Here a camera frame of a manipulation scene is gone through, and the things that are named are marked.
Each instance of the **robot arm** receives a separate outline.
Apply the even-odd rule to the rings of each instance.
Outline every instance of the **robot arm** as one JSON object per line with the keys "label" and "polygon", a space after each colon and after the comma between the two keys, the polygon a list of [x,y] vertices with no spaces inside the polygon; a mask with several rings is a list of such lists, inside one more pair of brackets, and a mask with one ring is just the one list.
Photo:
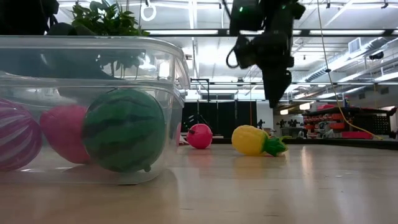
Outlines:
{"label": "robot arm", "polygon": [[[300,19],[305,7],[298,0],[235,0],[230,16],[229,33],[238,39],[231,50],[235,53],[237,66],[245,69],[257,65],[262,71],[266,99],[271,108],[282,98],[292,82],[287,70],[294,66],[292,51],[293,24]],[[264,32],[252,41],[241,35],[241,30]]]}

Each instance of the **wooden floor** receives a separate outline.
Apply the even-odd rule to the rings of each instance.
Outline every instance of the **wooden floor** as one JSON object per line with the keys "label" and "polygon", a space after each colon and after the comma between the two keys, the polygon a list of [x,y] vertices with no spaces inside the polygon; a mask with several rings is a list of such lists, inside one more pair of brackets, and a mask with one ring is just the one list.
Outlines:
{"label": "wooden floor", "polygon": [[290,146],[245,157],[229,145],[178,149],[135,186],[0,185],[1,223],[398,223],[398,151]]}

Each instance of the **purple striped ball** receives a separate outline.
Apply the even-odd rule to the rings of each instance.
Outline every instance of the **purple striped ball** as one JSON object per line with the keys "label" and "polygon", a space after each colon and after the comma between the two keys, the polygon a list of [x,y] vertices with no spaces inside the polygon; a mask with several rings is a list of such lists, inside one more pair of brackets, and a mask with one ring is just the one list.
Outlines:
{"label": "purple striped ball", "polygon": [[0,170],[30,163],[42,148],[40,126],[20,105],[0,99]]}

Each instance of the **clear plastic bin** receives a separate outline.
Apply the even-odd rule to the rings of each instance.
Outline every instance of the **clear plastic bin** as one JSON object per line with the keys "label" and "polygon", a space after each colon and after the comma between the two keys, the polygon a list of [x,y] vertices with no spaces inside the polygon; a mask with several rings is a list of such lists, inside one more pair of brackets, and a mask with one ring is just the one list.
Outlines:
{"label": "clear plastic bin", "polygon": [[182,50],[163,40],[0,37],[0,182],[153,179],[189,86]]}

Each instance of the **green striped ball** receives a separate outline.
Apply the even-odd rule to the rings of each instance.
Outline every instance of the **green striped ball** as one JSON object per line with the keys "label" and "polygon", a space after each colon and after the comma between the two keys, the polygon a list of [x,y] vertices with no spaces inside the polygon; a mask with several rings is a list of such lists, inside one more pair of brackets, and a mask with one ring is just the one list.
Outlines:
{"label": "green striped ball", "polygon": [[150,94],[119,89],[88,108],[82,139],[90,157],[114,172],[150,171],[165,142],[162,108]]}

